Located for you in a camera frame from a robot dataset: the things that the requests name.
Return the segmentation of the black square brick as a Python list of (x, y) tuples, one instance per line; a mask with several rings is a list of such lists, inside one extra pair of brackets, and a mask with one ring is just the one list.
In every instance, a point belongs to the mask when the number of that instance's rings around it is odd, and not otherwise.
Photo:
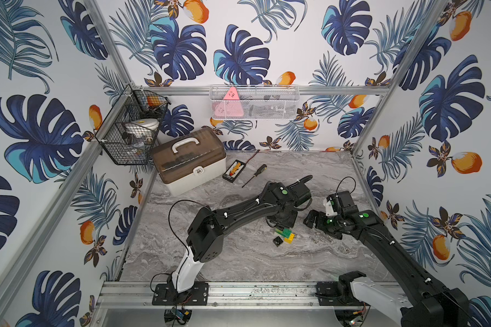
[(274, 245), (277, 246), (277, 247), (281, 246), (283, 244), (283, 242), (284, 241), (280, 237), (275, 237), (274, 240), (273, 240)]

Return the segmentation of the yellow square brick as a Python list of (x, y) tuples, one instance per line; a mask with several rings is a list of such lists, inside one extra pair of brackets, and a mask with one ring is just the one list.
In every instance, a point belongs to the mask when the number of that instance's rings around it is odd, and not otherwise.
[(293, 240), (295, 238), (295, 235), (291, 233), (288, 237), (284, 237), (284, 242), (288, 244), (292, 244)]

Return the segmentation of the pink triangle card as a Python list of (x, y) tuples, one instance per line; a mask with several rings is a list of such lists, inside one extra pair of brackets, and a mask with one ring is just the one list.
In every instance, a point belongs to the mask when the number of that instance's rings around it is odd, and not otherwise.
[(244, 117), (244, 108), (236, 87), (231, 87), (222, 99), (213, 101), (215, 119), (234, 119)]

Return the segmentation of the white storage box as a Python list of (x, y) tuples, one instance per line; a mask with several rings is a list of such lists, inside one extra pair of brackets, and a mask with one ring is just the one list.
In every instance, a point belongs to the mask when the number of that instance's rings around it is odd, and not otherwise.
[(179, 196), (226, 171), (226, 151), (209, 127), (152, 148), (151, 159), (172, 196)]

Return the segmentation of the black bit holder case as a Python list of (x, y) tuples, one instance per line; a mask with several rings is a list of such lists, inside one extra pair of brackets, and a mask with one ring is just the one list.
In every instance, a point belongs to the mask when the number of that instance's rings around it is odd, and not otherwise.
[(230, 183), (234, 183), (235, 180), (238, 178), (238, 176), (241, 174), (241, 172), (244, 170), (246, 167), (246, 163), (235, 160), (230, 167), (226, 170), (226, 172), (222, 175), (222, 178), (225, 181), (228, 181)]

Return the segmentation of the white round object in basket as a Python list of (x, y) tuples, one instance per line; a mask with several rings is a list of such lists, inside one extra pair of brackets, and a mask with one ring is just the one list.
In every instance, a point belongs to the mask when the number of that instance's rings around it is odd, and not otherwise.
[(151, 136), (158, 128), (160, 122), (157, 119), (140, 119), (124, 125), (125, 131), (135, 138)]

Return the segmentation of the black yellow screwdriver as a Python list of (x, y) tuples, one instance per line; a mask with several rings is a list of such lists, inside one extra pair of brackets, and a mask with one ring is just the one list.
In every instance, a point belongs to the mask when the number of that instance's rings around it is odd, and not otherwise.
[(256, 172), (251, 176), (251, 178), (249, 180), (247, 180), (241, 187), (244, 188), (246, 185), (249, 184), (249, 182), (251, 182), (252, 180), (254, 180), (256, 177), (258, 177), (260, 174), (262, 174), (265, 170), (267, 169), (267, 165), (266, 164), (262, 164), (257, 170)]

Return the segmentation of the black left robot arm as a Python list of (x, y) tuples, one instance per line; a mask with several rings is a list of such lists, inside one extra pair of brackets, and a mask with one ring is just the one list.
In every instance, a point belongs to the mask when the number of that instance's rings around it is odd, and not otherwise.
[(268, 182), (262, 192), (231, 207), (200, 208), (182, 242), (184, 257), (173, 272), (170, 283), (176, 293), (193, 288), (203, 265), (222, 253), (224, 239), (235, 230), (258, 219), (266, 218), (284, 228), (291, 228), (298, 216), (298, 208), (311, 197), (303, 181), (289, 186)]

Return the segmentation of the dark green long brick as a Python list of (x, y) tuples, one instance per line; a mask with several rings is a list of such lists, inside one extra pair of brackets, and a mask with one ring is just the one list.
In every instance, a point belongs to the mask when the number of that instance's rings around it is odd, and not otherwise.
[(275, 229), (275, 233), (281, 235), (282, 238), (290, 238), (291, 235), (293, 234), (291, 230), (289, 229)]

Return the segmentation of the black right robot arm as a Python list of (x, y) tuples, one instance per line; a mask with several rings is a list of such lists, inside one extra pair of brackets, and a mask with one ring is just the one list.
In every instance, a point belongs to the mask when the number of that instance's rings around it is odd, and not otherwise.
[(366, 304), (400, 326), (467, 326), (469, 299), (458, 288), (449, 289), (419, 265), (388, 234), (372, 211), (328, 217), (312, 210), (304, 224), (341, 239), (360, 241), (380, 260), (401, 287), (393, 292), (360, 271), (339, 276), (336, 282), (319, 282), (315, 296), (320, 305)]

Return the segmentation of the clear mesh wall shelf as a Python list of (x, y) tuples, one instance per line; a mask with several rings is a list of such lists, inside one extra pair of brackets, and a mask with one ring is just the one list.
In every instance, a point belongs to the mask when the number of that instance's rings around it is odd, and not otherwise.
[(231, 87), (236, 87), (238, 90), (239, 98), (244, 108), (244, 117), (216, 120), (285, 120), (296, 117), (298, 103), (300, 103), (300, 90), (297, 87), (215, 85), (209, 89), (213, 119), (215, 119), (212, 108), (213, 101), (222, 99)]

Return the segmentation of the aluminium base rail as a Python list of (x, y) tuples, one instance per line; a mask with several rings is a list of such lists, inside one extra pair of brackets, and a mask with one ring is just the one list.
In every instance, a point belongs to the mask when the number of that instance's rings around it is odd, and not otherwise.
[(395, 282), (201, 282), (177, 294), (170, 283), (106, 282), (92, 326), (419, 326), (427, 314)]

